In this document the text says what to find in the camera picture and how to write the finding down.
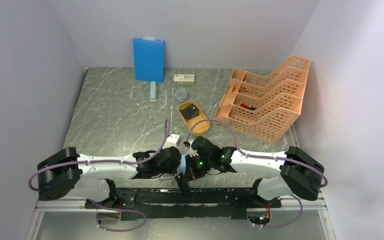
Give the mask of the beige card holder wallet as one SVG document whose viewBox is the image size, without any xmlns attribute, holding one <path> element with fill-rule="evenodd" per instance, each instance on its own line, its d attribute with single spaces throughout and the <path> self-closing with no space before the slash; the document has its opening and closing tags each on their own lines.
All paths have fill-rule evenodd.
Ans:
<svg viewBox="0 0 384 240">
<path fill-rule="evenodd" d="M 178 176 L 180 173 L 186 172 L 186 155 L 182 155 L 180 159 L 180 164 L 177 167 L 177 170 L 175 173 L 164 173 L 162 176 L 160 176 L 158 179 L 160 181 L 165 181 L 169 179 L 173 179 L 174 177 Z"/>
</svg>

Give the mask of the yellow oval tray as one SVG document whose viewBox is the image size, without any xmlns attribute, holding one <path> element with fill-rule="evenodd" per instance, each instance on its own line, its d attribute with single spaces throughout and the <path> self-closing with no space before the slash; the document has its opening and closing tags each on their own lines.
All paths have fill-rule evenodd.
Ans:
<svg viewBox="0 0 384 240">
<path fill-rule="evenodd" d="M 180 110 L 184 109 L 185 107 L 187 107 L 190 104 L 194 104 L 195 106 L 198 107 L 199 116 L 197 116 L 191 120 L 185 121 L 185 119 L 182 117 L 182 115 L 180 113 Z M 192 132 L 191 132 L 191 134 L 193 136 L 195 136 L 195 137 L 202 136 L 209 131 L 210 122 L 206 121 L 208 119 L 207 116 L 204 114 L 204 112 L 201 110 L 201 108 L 199 107 L 199 105 L 196 102 L 189 100 L 189 101 L 185 101 L 185 102 L 181 103 L 178 106 L 178 113 L 180 115 L 180 119 L 183 121 L 184 124 L 186 124 L 186 126 L 188 127 L 189 130 L 191 130 L 192 127 L 196 124 L 196 126 L 192 129 Z"/>
</svg>

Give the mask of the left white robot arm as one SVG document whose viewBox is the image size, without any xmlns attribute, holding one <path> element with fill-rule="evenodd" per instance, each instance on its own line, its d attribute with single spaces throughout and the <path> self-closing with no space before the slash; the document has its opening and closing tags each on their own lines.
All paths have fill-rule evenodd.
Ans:
<svg viewBox="0 0 384 240">
<path fill-rule="evenodd" d="M 71 196 L 112 208 L 119 200 L 115 179 L 147 180 L 176 174 L 181 161 L 182 154 L 175 146 L 119 157 L 89 156 L 66 147 L 37 165 L 28 186 L 38 192 L 40 201 Z"/>
</svg>

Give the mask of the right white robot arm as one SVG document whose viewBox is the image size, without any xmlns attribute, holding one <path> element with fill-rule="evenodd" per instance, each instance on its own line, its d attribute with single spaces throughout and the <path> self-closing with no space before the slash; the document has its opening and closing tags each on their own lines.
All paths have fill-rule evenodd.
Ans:
<svg viewBox="0 0 384 240">
<path fill-rule="evenodd" d="M 324 182 L 324 166 L 296 146 L 281 152 L 245 151 L 235 146 L 220 148 L 202 136 L 183 144 L 189 150 L 185 156 L 186 182 L 200 179 L 210 170 L 268 175 L 254 181 L 249 199 L 255 207 L 286 195 L 315 201 Z"/>
</svg>

